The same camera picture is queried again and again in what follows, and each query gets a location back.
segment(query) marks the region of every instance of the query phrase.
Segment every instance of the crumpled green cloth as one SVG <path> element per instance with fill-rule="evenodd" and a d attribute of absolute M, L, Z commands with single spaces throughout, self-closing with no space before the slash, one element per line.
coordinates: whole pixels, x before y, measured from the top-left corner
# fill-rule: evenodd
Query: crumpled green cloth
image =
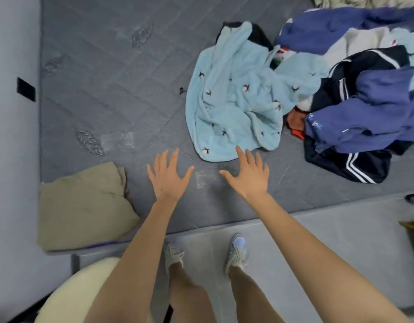
<path fill-rule="evenodd" d="M 119 239 L 139 221 L 125 187 L 125 169 L 113 162 L 42 184 L 38 245 L 56 251 Z"/>
<path fill-rule="evenodd" d="M 397 7 L 407 8 L 414 6 L 414 0 L 313 0 L 320 8 L 339 8 L 353 6 L 357 8 Z"/>

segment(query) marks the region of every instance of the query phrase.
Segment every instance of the folded olive green cloth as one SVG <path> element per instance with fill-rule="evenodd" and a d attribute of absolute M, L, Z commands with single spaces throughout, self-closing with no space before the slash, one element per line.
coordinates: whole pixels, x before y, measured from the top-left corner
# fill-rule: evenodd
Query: folded olive green cloth
<path fill-rule="evenodd" d="M 42 184 L 38 245 L 55 251 L 119 239 L 139 220 L 125 186 L 125 169 L 113 162 Z"/>

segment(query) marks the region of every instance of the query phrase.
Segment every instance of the leg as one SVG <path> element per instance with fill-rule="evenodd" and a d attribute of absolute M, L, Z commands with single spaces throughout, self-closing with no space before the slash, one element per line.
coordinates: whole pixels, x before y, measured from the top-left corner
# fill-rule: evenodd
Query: leg
<path fill-rule="evenodd" d="M 235 234 L 229 246 L 225 274 L 231 280 L 238 322 L 285 323 L 256 282 L 243 271 L 248 255 L 243 236 Z"/>
<path fill-rule="evenodd" d="M 216 319 L 205 289 L 197 286 L 183 268 L 184 253 L 176 244 L 166 244 L 165 263 L 169 273 L 169 296 L 174 322 L 215 323 Z"/>

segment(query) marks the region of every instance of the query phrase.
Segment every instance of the hand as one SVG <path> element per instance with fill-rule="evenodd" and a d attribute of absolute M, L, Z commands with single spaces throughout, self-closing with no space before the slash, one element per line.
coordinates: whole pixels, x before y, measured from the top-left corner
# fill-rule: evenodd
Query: hand
<path fill-rule="evenodd" d="M 270 169 L 266 163 L 262 163 L 259 153 L 256 153 L 256 160 L 247 149 L 243 153 L 240 146 L 236 148 L 238 161 L 240 162 L 240 174 L 234 178 L 231 173 L 221 170 L 220 174 L 225 177 L 234 190 L 246 200 L 253 195 L 266 193 L 268 187 L 268 175 Z"/>
<path fill-rule="evenodd" d="M 152 182 L 156 200 L 172 199 L 178 201 L 186 190 L 195 167 L 190 167 L 184 178 L 180 178 L 177 174 L 178 149 L 172 153 L 169 165 L 167 165 L 167 156 L 168 150 L 156 155 L 154 172 L 150 164 L 147 164 L 147 173 Z"/>

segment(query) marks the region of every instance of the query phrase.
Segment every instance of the light blue garment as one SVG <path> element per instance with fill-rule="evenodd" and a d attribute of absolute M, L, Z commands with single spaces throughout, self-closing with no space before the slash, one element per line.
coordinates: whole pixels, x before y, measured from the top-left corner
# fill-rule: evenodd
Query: light blue garment
<path fill-rule="evenodd" d="M 195 150 L 206 161 L 235 159 L 237 145 L 249 150 L 277 148 L 283 116 L 320 86 L 318 73 L 307 74 L 305 81 L 302 73 L 310 69 L 295 69 L 304 54 L 287 59 L 296 57 L 283 69 L 280 65 L 275 72 L 271 70 L 270 63 L 279 47 L 269 52 L 248 41 L 251 32 L 249 22 L 239 28 L 224 27 L 216 46 L 200 53 L 189 83 L 186 121 Z M 322 68 L 320 56 L 306 57 L 302 65 Z"/>
<path fill-rule="evenodd" d="M 394 42 L 394 45 L 404 45 L 407 50 L 407 54 L 409 54 L 409 61 L 410 65 L 414 67 L 414 32 L 409 32 L 407 29 L 404 28 L 394 28 L 390 33 L 390 41 Z M 385 41 L 387 45 L 381 47 L 390 47 L 391 43 Z M 410 82 L 409 91 L 414 90 L 414 75 Z"/>

